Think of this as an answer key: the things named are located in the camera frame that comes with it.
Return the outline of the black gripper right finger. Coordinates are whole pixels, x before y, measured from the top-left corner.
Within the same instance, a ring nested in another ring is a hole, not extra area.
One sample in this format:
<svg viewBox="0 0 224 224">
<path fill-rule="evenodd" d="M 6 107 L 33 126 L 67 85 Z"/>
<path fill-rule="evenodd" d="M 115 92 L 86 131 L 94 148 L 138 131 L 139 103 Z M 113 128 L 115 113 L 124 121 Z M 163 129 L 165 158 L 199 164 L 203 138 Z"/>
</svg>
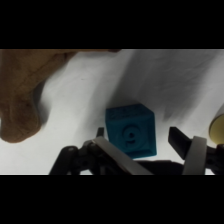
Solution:
<svg viewBox="0 0 224 224">
<path fill-rule="evenodd" d="M 205 138 L 190 139 L 177 127 L 169 129 L 168 142 L 184 161 L 183 175 L 204 175 L 206 169 L 224 175 L 224 144 L 209 147 Z"/>
</svg>

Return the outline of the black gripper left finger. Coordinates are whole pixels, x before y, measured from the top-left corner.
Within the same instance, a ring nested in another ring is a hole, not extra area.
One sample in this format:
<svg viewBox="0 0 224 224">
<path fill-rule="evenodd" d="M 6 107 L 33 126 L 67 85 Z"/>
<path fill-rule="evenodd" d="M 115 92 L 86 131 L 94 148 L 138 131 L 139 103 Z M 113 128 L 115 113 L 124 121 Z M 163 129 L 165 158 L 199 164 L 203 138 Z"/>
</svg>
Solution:
<svg viewBox="0 0 224 224">
<path fill-rule="evenodd" d="M 104 138 L 99 128 L 94 139 L 82 147 L 64 147 L 57 156 L 50 175 L 80 175 L 88 170 L 93 175 L 152 175 L 152 172 L 135 162 Z"/>
</svg>

